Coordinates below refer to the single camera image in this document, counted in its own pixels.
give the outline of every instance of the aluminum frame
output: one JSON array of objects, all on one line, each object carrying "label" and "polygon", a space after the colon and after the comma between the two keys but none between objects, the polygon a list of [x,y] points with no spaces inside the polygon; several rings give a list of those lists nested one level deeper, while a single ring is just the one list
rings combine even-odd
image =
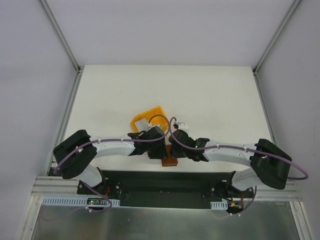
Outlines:
[{"label": "aluminum frame", "polygon": [[[79,180],[63,179],[59,176],[38,176],[35,180],[32,196],[94,197],[96,195],[77,195]],[[268,186],[259,186],[256,201],[301,202],[302,198],[295,181],[288,181],[284,190]]]},{"label": "aluminum frame", "polygon": [[[272,137],[272,141],[275,143],[274,133],[270,124],[268,110],[264,101],[264,97],[262,91],[259,86],[259,81],[257,79],[257,73],[261,69],[262,65],[264,64],[266,58],[276,45],[277,41],[281,37],[282,33],[286,29],[288,23],[290,22],[291,18],[294,16],[294,13],[297,11],[298,7],[301,5],[303,0],[294,0],[288,9],[287,13],[285,14],[283,20],[281,21],[279,27],[275,31],[274,35],[272,36],[270,42],[268,43],[265,51],[263,52],[261,58],[259,59],[256,67],[253,70],[253,75],[255,78],[257,90],[260,96],[262,108],[265,114],[265,118],[268,124],[268,128],[270,131],[270,135]],[[74,80],[69,99],[67,105],[65,107],[65,111],[63,114],[63,118],[60,122],[59,132],[56,137],[55,146],[59,144],[64,136],[67,129],[68,121],[70,118],[70,114],[72,111],[73,104],[75,102],[77,90],[80,84],[81,76],[83,67],[80,68],[76,58],[74,57],[70,46],[65,39],[58,22],[51,11],[48,3],[46,0],[38,0],[39,4],[41,5],[44,14],[47,16],[47,20],[52,26],[52,30],[54,31],[56,37],[58,38],[59,42],[61,43],[61,47],[67,54],[71,64],[73,65],[76,71],[76,78]],[[50,167],[52,166],[53,162],[53,154],[50,156],[47,173],[49,172]],[[70,179],[65,180],[61,177],[53,177],[53,176],[38,176],[35,180],[35,184],[32,189],[32,193],[27,205],[26,212],[24,214],[24,218],[22,221],[22,225],[20,226],[18,232],[18,239],[23,240],[30,240],[34,231],[34,227],[36,224],[36,220],[39,214],[40,206],[43,200],[43,196],[78,196],[77,195],[77,186],[78,180]],[[80,197],[91,197],[94,195],[81,195]],[[257,201],[286,201],[290,202],[290,206],[292,209],[293,217],[296,223],[296,227],[298,229],[298,233],[301,239],[304,240],[312,240],[312,232],[310,228],[310,224],[305,212],[304,204],[302,202],[302,198],[300,196],[300,192],[298,189],[297,184],[292,181],[288,182],[285,190],[274,190],[272,188],[268,188],[267,186],[260,187],[257,192],[256,196]]]}]

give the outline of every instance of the white panel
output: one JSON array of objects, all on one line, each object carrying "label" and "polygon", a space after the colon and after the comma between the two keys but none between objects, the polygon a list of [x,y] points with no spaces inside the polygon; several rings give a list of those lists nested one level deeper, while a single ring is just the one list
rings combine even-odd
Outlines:
[{"label": "white panel", "polygon": [[254,67],[292,0],[49,0],[85,64]]},{"label": "white panel", "polygon": [[314,239],[320,239],[319,13],[320,1],[303,1],[258,75],[278,145],[310,174],[299,187]]},{"label": "white panel", "polygon": [[[189,135],[225,143],[270,138],[250,67],[86,65],[65,137],[85,129],[92,136],[132,132],[135,115],[161,106],[189,126]],[[231,172],[234,163],[179,159],[162,167],[148,156],[106,156],[91,164],[104,170]]]},{"label": "white panel", "polygon": [[75,179],[88,184],[90,187],[95,187],[102,182],[102,176],[99,170],[96,167],[93,167],[91,164],[86,166],[83,172],[76,176]]},{"label": "white panel", "polygon": [[36,0],[1,1],[0,56],[0,239],[13,240],[75,74]]}]

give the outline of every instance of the wooden block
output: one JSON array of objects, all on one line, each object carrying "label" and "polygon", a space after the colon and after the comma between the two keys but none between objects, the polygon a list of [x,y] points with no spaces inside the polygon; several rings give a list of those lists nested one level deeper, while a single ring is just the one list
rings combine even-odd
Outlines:
[{"label": "wooden block", "polygon": [[172,145],[166,145],[166,152],[168,153],[168,158],[164,157],[161,159],[162,167],[175,167],[178,165],[178,159],[171,156]]}]

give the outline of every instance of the gray metal sheet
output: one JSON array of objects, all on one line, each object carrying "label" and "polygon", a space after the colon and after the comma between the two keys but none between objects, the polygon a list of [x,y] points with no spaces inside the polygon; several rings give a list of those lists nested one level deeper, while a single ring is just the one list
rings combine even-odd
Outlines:
[{"label": "gray metal sheet", "polygon": [[298,240],[288,202],[254,202],[243,215],[225,211],[168,208],[113,208],[103,213],[75,207],[42,206],[32,239],[45,240]]}]

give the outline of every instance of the white table surface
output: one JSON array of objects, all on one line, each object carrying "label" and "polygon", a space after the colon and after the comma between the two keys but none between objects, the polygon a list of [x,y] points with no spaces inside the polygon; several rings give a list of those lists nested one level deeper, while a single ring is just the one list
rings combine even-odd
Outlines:
[{"label": "white table surface", "polygon": [[[168,118],[189,126],[193,139],[256,143],[271,139],[250,67],[86,65],[65,138],[85,129],[91,136],[132,132],[135,115],[161,106]],[[108,156],[91,164],[102,170],[231,172],[245,166],[180,158],[174,167],[140,156]]]}]

